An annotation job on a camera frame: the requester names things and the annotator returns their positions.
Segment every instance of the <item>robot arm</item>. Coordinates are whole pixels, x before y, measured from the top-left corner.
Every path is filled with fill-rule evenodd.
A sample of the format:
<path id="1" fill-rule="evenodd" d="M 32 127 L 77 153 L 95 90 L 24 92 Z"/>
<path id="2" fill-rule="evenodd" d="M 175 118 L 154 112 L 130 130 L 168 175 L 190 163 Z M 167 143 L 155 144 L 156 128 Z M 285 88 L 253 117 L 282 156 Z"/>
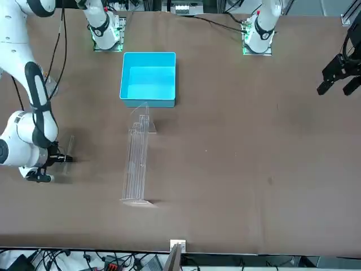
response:
<path id="1" fill-rule="evenodd" d="M 351 95 L 361 85 L 361 12 L 355 18 L 352 26 L 347 30 L 347 36 L 342 46 L 342 54 L 337 54 L 331 62 L 322 70 L 323 82 L 317 88 L 319 95 L 325 94 L 333 84 L 354 76 L 349 83 L 344 86 L 344 94 Z M 351 41 L 354 52 L 347 55 L 347 44 Z"/>
<path id="2" fill-rule="evenodd" d="M 117 16 L 105 12 L 101 0 L 76 0 L 84 10 L 94 41 L 110 49 L 120 36 Z M 0 135 L 0 164 L 19 167 L 24 178 L 49 182 L 46 168 L 55 162 L 72 161 L 58 153 L 58 126 L 40 66 L 29 46 L 26 16 L 51 16 L 55 0 L 0 0 L 0 70 L 20 82 L 27 91 L 31 112 L 16 111 Z"/>
<path id="3" fill-rule="evenodd" d="M 111 49 L 120 40 L 116 32 L 119 24 L 118 16 L 110 11 L 105 12 L 100 0 L 75 1 L 89 22 L 93 40 L 102 50 Z"/>
<path id="4" fill-rule="evenodd" d="M 0 0 L 0 68 L 24 86 L 32 108 L 9 118 L 0 136 L 0 164 L 19 167 L 25 178 L 49 163 L 58 136 L 43 75 L 29 46 L 25 14 L 50 16 L 54 9 L 54 0 Z"/>
<path id="5" fill-rule="evenodd" d="M 270 47 L 281 11 L 280 0 L 263 0 L 259 14 L 254 14 L 250 18 L 252 28 L 245 44 L 253 52 L 261 54 Z"/>

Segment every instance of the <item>transparent acrylic holder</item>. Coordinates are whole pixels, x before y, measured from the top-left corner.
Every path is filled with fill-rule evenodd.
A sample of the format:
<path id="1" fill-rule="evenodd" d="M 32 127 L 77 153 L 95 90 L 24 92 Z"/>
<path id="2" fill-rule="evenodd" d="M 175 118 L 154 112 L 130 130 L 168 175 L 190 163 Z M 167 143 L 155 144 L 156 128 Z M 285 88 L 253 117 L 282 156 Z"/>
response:
<path id="1" fill-rule="evenodd" d="M 147 171 L 147 148 L 149 133 L 155 133 L 149 116 L 148 104 L 137 107 L 130 115 L 127 161 L 121 201 L 130 206 L 151 207 L 144 199 L 144 183 Z"/>

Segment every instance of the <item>blue box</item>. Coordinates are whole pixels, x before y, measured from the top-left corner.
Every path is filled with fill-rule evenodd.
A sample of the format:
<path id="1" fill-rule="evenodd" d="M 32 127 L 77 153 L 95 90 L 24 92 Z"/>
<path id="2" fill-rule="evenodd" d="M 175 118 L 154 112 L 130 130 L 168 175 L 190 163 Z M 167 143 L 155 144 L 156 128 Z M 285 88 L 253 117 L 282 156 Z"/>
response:
<path id="1" fill-rule="evenodd" d="M 174 107 L 175 53 L 124 53 L 120 98 L 127 107 Z"/>

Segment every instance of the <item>wire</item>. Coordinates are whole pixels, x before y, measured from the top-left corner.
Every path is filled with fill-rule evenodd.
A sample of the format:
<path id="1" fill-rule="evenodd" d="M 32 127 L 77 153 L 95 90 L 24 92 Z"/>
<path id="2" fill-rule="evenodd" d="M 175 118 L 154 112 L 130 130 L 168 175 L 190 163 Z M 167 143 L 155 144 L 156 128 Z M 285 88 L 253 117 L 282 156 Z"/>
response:
<path id="1" fill-rule="evenodd" d="M 41 250 L 38 251 L 38 254 L 36 254 L 36 256 L 31 260 L 31 263 L 33 263 L 33 261 L 40 255 Z"/>
<path id="2" fill-rule="evenodd" d="M 347 36 L 346 36 L 346 38 L 345 38 L 345 40 L 344 40 L 344 45 L 342 46 L 342 54 L 343 54 L 343 56 L 344 56 L 344 58 L 345 58 L 345 60 L 346 60 L 347 62 L 351 62 L 351 63 L 354 63 L 354 64 L 359 64 L 359 63 L 361 63 L 361 60 L 359 60 L 359 59 L 352 59 L 352 58 L 349 57 L 349 56 L 347 55 L 347 53 L 346 53 L 347 44 L 348 44 L 348 42 L 349 42 L 349 39 L 350 39 L 350 36 L 347 34 Z"/>
<path id="3" fill-rule="evenodd" d="M 202 18 L 202 17 L 193 17 L 193 18 L 200 19 L 200 20 L 203 20 L 203 21 L 207 21 L 208 23 L 219 25 L 220 27 L 223 27 L 223 28 L 226 28 L 226 29 L 230 29 L 230 30 L 234 30 L 234 31 L 237 31 L 237 32 L 247 34 L 246 30 L 241 30 L 241 29 L 237 29 L 237 28 L 233 28 L 233 27 L 228 27 L 228 26 L 226 26 L 224 24 L 220 24 L 220 23 L 217 23 L 216 21 L 211 21 L 211 20 L 208 20 L 206 18 Z"/>
<path id="4" fill-rule="evenodd" d="M 53 64 L 53 62 L 54 62 L 55 52 L 56 52 L 56 49 L 58 48 L 58 44 L 59 44 L 59 40 L 60 40 L 61 23 L 62 23 L 62 21 L 63 21 L 63 11 L 61 11 L 61 20 L 60 20 L 60 25 L 59 25 L 59 33 L 58 33 L 58 37 L 56 38 L 54 50 L 53 50 L 53 52 L 52 52 L 52 57 L 51 57 L 51 62 L 50 62 L 50 66 L 49 66 L 49 71 L 48 71 L 47 76 L 46 76 L 46 78 L 45 78 L 45 83 L 46 83 L 47 80 L 49 79 L 50 72 L 51 72 L 51 69 L 52 69 L 52 64 Z"/>
<path id="5" fill-rule="evenodd" d="M 117 254 L 114 252 L 114 255 L 115 255 L 115 259 L 117 261 L 117 269 L 119 268 L 119 261 L 118 261 L 118 258 L 117 258 Z"/>
<path id="6" fill-rule="evenodd" d="M 142 256 L 141 258 L 137 259 L 140 263 L 142 263 L 142 260 L 147 257 L 149 255 L 149 253 L 145 254 L 144 256 Z M 134 263 L 133 263 L 133 266 L 128 270 L 128 271 L 131 271 L 131 270 L 137 270 L 136 268 L 136 265 L 135 265 L 135 257 L 134 257 Z"/>
<path id="7" fill-rule="evenodd" d="M 19 93 L 19 89 L 17 88 L 17 84 L 16 84 L 16 81 L 15 81 L 15 78 L 13 76 L 11 76 L 12 78 L 12 82 L 14 83 L 14 86 L 15 86 L 15 89 L 16 89 L 16 93 L 17 93 L 17 97 L 19 99 L 19 102 L 20 102 L 20 107 L 21 107 L 21 110 L 24 111 L 24 105 L 23 105 L 23 101 L 21 100 L 21 97 L 20 97 L 20 93 Z"/>
<path id="8" fill-rule="evenodd" d="M 196 266 L 197 266 L 197 269 L 194 269 L 194 270 L 197 270 L 197 271 L 200 271 L 201 269 L 200 269 L 200 267 L 199 267 L 199 265 L 198 265 L 198 263 L 194 260 L 194 259 L 192 259 L 192 258 L 188 258 L 188 257 L 185 257 L 188 261 L 191 261 L 191 262 L 193 262 Z"/>
<path id="9" fill-rule="evenodd" d="M 229 12 L 224 12 L 224 14 L 228 14 L 230 15 L 230 17 L 232 18 L 233 21 L 235 21 L 236 23 L 241 24 L 243 22 L 243 20 L 237 20 L 231 13 Z"/>
<path id="10" fill-rule="evenodd" d="M 95 251 L 96 255 L 102 260 L 105 261 L 105 257 L 101 257 L 97 251 Z"/>
<path id="11" fill-rule="evenodd" d="M 67 48 L 68 48 L 68 40 L 67 40 L 67 22 L 65 20 L 65 6 L 64 6 L 64 0 L 62 1 L 63 2 L 63 6 L 61 8 L 61 18 L 63 19 L 63 24 L 64 24 L 64 35 L 65 35 L 65 55 L 64 55 L 64 63 L 63 63 L 63 67 L 61 69 L 61 73 L 60 73 L 60 76 L 59 76 L 59 79 L 54 87 L 54 89 L 52 90 L 52 93 L 51 95 L 49 96 L 49 99 L 48 100 L 51 100 L 51 98 L 54 96 L 55 94 L 55 91 L 56 89 L 58 88 L 59 86 L 59 83 L 60 83 L 60 80 L 63 76 L 63 73 L 64 73 L 64 69 L 65 69 L 65 64 L 67 63 Z"/>
<path id="12" fill-rule="evenodd" d="M 46 253 L 46 251 L 44 251 L 44 253 L 43 253 L 43 259 L 42 259 L 42 262 L 43 262 L 43 265 L 44 265 L 45 271 L 47 271 L 48 269 L 46 268 L 46 265 L 45 265 L 45 253 Z"/>
<path id="13" fill-rule="evenodd" d="M 87 253 L 85 253 L 85 251 L 84 251 L 83 258 L 85 259 L 86 264 L 88 265 L 89 269 L 92 270 L 93 268 L 92 268 L 92 267 L 90 266 L 90 264 L 89 264 L 89 261 L 90 261 L 89 257 L 90 257 L 90 256 L 89 256 Z"/>
<path id="14" fill-rule="evenodd" d="M 52 253 L 49 270 L 51 269 L 52 263 L 54 262 L 58 271 L 61 271 L 61 268 L 59 267 L 58 262 L 56 261 L 56 257 L 58 257 L 62 253 L 63 253 L 63 251 L 59 251 L 58 254 L 56 254 L 56 251 L 54 251 Z"/>
<path id="15" fill-rule="evenodd" d="M 252 11 L 251 15 L 253 15 L 261 6 L 262 6 L 262 4 L 260 4 L 258 7 L 256 7 L 256 8 L 254 9 L 254 11 Z"/>
<path id="16" fill-rule="evenodd" d="M 234 8 L 238 3 L 241 2 L 241 5 L 243 4 L 244 0 L 238 0 L 236 1 L 228 10 L 226 10 L 224 13 L 229 12 L 229 10 L 231 10 L 232 8 Z"/>

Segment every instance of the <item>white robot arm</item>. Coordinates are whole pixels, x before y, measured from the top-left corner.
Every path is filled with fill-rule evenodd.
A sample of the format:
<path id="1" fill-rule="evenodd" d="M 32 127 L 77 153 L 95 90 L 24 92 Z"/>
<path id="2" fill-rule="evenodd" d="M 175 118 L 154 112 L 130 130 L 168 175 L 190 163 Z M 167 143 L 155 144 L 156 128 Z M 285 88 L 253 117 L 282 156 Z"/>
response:
<path id="1" fill-rule="evenodd" d="M 263 0 L 259 14 L 254 14 L 250 18 L 252 28 L 245 44 L 253 52 L 261 54 L 270 47 L 281 11 L 280 0 Z"/>
<path id="2" fill-rule="evenodd" d="M 0 164 L 19 167 L 24 178 L 49 181 L 39 169 L 50 164 L 58 136 L 42 72 L 29 46 L 26 15 L 54 13 L 54 0 L 0 0 L 0 68 L 27 91 L 32 112 L 16 111 L 0 136 Z"/>
<path id="3" fill-rule="evenodd" d="M 100 0 L 75 0 L 79 9 L 83 10 L 93 35 L 93 40 L 102 50 L 114 46 L 120 36 L 117 34 L 117 15 L 111 11 L 105 12 Z"/>

